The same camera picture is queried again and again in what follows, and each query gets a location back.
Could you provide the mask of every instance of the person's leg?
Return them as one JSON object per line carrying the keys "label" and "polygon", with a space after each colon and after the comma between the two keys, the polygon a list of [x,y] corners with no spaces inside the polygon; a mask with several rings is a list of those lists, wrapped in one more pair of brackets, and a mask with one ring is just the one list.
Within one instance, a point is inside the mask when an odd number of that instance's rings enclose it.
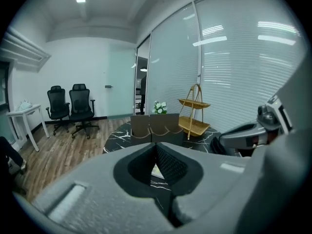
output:
{"label": "person's leg", "polygon": [[15,151],[6,138],[2,136],[0,136],[0,152],[4,152],[5,155],[10,157],[20,167],[25,163],[20,154]]}
{"label": "person's leg", "polygon": [[141,104],[140,104],[140,112],[144,114],[144,104],[145,104],[145,95],[142,95]]}

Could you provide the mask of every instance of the black office chair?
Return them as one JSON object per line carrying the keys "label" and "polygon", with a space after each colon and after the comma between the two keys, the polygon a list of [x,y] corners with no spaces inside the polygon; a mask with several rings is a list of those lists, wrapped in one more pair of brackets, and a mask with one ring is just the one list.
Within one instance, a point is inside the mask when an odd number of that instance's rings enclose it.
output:
{"label": "black office chair", "polygon": [[90,121],[94,117],[94,99],[90,100],[92,102],[92,111],[89,106],[89,95],[90,90],[86,88],[85,84],[74,84],[73,89],[69,91],[70,100],[72,102],[72,114],[69,119],[73,122],[81,122],[80,126],[76,126],[76,130],[72,133],[72,138],[75,138],[74,134],[84,129],[87,138],[90,138],[90,133],[87,132],[89,127],[99,126],[92,125]]}
{"label": "black office chair", "polygon": [[51,114],[49,107],[46,108],[48,115],[52,120],[58,120],[59,123],[54,125],[53,135],[55,131],[61,126],[65,127],[66,132],[68,131],[68,123],[63,121],[63,118],[69,116],[69,103],[65,102],[65,89],[60,86],[52,86],[51,90],[48,91],[48,97],[51,106]]}

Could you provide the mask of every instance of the white side table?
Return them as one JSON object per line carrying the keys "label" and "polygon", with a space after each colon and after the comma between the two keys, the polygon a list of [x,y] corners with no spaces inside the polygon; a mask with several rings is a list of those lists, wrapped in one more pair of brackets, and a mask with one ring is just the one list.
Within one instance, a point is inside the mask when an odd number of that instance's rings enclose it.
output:
{"label": "white side table", "polygon": [[[9,117],[9,118],[12,118],[12,121],[13,121],[13,124],[15,125],[15,130],[17,131],[17,134],[22,136],[22,131],[20,130],[19,128],[19,125],[16,123],[16,118],[17,117],[22,117],[23,118],[23,121],[24,121],[24,124],[25,124],[25,128],[26,128],[26,131],[28,133],[28,136],[31,140],[31,143],[33,143],[33,146],[35,148],[35,150],[37,152],[39,152],[39,148],[34,140],[34,137],[30,131],[30,128],[29,128],[29,125],[28,125],[28,121],[27,121],[27,115],[33,113],[34,111],[36,110],[39,110],[39,113],[41,115],[41,122],[42,122],[42,126],[43,126],[43,129],[44,129],[44,132],[45,132],[45,135],[47,136],[47,138],[50,137],[49,133],[48,133],[48,130],[47,130],[47,127],[44,123],[44,119],[43,119],[43,115],[42,115],[42,110],[41,110],[41,105],[40,104],[35,104],[33,105],[31,108],[27,108],[25,110],[22,110],[22,111],[11,111],[11,112],[8,112],[6,115]],[[12,125],[12,122],[10,121],[9,119],[9,125],[11,127],[11,131],[13,133],[13,136],[14,136],[14,139],[16,141],[16,143],[19,145],[19,148],[21,148],[21,145],[20,145],[20,140],[19,138],[16,136],[15,132],[14,132],[14,128],[13,128],[13,125]]]}

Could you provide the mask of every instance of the black marble table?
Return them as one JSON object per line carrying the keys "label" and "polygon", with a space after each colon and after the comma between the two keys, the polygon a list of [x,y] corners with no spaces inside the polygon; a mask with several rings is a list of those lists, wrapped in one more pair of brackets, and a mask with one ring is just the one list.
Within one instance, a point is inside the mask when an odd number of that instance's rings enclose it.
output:
{"label": "black marble table", "polygon": [[[132,146],[130,133],[131,124],[130,121],[128,121],[112,132],[105,143],[103,153],[110,153]],[[202,136],[190,136],[190,139],[188,140],[187,134],[184,133],[182,146],[200,152],[213,153],[210,149],[210,141],[220,134],[220,132],[210,127]],[[240,156],[238,153],[232,153],[231,155]],[[151,176],[151,187],[157,195],[157,198],[155,199],[156,205],[164,213],[164,215],[167,215],[170,206],[170,186],[164,179]]]}

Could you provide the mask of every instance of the window blind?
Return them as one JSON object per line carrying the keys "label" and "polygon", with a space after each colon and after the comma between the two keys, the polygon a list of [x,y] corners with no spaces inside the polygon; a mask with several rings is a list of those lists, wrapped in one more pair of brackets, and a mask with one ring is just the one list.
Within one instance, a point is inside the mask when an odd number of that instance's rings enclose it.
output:
{"label": "window blind", "polygon": [[[167,113],[179,113],[185,98],[197,81],[198,22],[191,5],[179,10],[153,32],[147,81],[147,114],[152,113],[154,102],[165,101]],[[182,115],[189,116],[190,108],[184,107]]]}
{"label": "window blind", "polygon": [[220,132],[254,120],[307,46],[281,0],[200,0],[204,121]]}

